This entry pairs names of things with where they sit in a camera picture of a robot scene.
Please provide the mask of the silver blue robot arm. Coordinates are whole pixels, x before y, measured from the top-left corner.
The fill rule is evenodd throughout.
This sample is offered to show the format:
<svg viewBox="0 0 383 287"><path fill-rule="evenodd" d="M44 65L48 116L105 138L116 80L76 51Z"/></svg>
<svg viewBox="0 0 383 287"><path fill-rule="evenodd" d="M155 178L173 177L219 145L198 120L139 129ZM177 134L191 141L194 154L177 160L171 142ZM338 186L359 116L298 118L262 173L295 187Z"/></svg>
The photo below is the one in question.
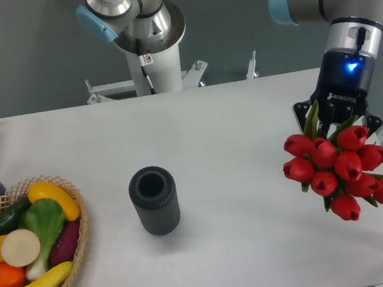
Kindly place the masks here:
<svg viewBox="0 0 383 287"><path fill-rule="evenodd" d="M383 0L268 0L271 18L297 25L330 25L316 90L294 105L305 134L325 137L332 125L362 117L371 133L382 121L368 111L367 94L383 30ZM167 0L85 0L78 22L98 40L125 53L139 96L196 87L206 63L181 69L179 42L185 33L180 9Z"/></svg>

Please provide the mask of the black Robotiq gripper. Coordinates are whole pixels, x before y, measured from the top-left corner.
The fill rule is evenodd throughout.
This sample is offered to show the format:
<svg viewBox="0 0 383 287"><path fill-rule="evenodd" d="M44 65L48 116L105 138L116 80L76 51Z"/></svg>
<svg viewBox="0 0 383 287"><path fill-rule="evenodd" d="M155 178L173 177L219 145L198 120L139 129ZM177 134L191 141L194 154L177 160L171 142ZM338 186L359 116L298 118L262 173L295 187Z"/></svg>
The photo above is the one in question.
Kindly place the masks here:
<svg viewBox="0 0 383 287"><path fill-rule="evenodd" d="M341 124L356 115L363 116L368 137L380 129L382 119L367 113L367 96L374 67L372 57L339 51L325 53L310 100L295 103L292 107L301 132L315 132L314 101L318 102L318 118L326 126Z"/></svg>

